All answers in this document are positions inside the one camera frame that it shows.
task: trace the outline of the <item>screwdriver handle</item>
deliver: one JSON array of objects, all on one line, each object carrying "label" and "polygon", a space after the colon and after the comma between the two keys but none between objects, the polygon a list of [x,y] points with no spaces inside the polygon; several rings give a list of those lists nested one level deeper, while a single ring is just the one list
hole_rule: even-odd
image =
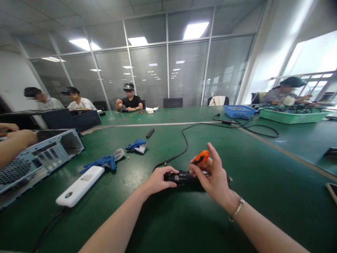
[{"label": "screwdriver handle", "polygon": [[208,150],[203,150],[196,156],[195,160],[191,162],[191,164],[200,166],[201,164],[207,161],[209,156],[210,156],[210,153],[208,152]]}]

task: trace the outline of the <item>fluorescent light panel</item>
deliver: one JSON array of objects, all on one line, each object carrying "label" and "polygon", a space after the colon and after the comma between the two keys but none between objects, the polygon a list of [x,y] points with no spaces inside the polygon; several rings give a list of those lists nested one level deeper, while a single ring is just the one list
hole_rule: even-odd
[{"label": "fluorescent light panel", "polygon": [[145,37],[128,38],[132,46],[145,46],[147,45],[147,40]]},{"label": "fluorescent light panel", "polygon": [[60,60],[58,58],[55,58],[55,57],[46,57],[46,58],[41,58],[41,59],[44,59],[44,60],[50,60],[50,61],[53,61],[53,62],[59,62],[59,61],[65,61],[65,60]]},{"label": "fluorescent light panel", "polygon": [[[76,46],[86,50],[86,51],[90,51],[90,46],[89,46],[89,42],[87,39],[76,39],[76,40],[70,40],[69,41],[72,44],[75,44]],[[99,50],[101,49],[99,46],[97,46],[95,43],[91,43],[91,49],[92,50]]]},{"label": "fluorescent light panel", "polygon": [[208,26],[209,22],[188,25],[184,34],[185,39],[200,38]]}]

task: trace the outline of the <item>green plastic basket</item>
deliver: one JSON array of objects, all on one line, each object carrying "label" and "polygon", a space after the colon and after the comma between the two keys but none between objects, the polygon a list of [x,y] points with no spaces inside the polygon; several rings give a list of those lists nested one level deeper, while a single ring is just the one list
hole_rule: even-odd
[{"label": "green plastic basket", "polygon": [[260,111],[260,116],[262,118],[270,119],[272,121],[277,121],[285,124],[298,124],[298,123],[319,122],[329,113],[331,112],[322,111],[306,114],[294,114],[263,109]]}]

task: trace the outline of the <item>green work surface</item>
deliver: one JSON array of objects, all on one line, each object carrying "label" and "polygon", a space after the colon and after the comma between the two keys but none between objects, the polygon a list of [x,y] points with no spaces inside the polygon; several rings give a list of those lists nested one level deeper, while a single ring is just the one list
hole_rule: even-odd
[{"label": "green work surface", "polygon": [[107,111],[101,117],[102,125],[130,125],[130,124],[162,124],[182,122],[205,122],[212,121],[217,114],[224,114],[223,106],[196,106],[183,108],[160,108],[159,111],[148,114],[144,112],[117,112]]},{"label": "green work surface", "polygon": [[[77,252],[99,226],[151,175],[154,165],[185,148],[188,125],[156,126],[144,155],[130,153],[106,171],[44,239],[41,253]],[[0,249],[29,252],[58,210],[56,198],[84,164],[144,138],[151,126],[115,127],[85,135],[86,150],[0,212]],[[239,129],[197,125],[185,131],[189,149],[169,165],[187,170],[211,142],[233,178],[232,189],[311,252],[332,252],[337,206],[329,180]],[[143,205],[127,252],[255,252],[228,214],[200,187],[167,189]]]},{"label": "green work surface", "polygon": [[272,144],[337,176],[337,158],[323,156],[329,148],[337,147],[337,122],[323,120],[288,125],[260,118],[256,123],[277,129],[280,137],[265,138]]}]

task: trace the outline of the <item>ceiling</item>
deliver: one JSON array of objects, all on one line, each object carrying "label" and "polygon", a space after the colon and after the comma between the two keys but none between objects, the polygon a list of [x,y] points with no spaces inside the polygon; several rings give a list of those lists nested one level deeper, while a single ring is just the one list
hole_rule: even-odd
[{"label": "ceiling", "polygon": [[243,0],[0,0],[0,50],[19,52],[11,34],[38,34]]}]

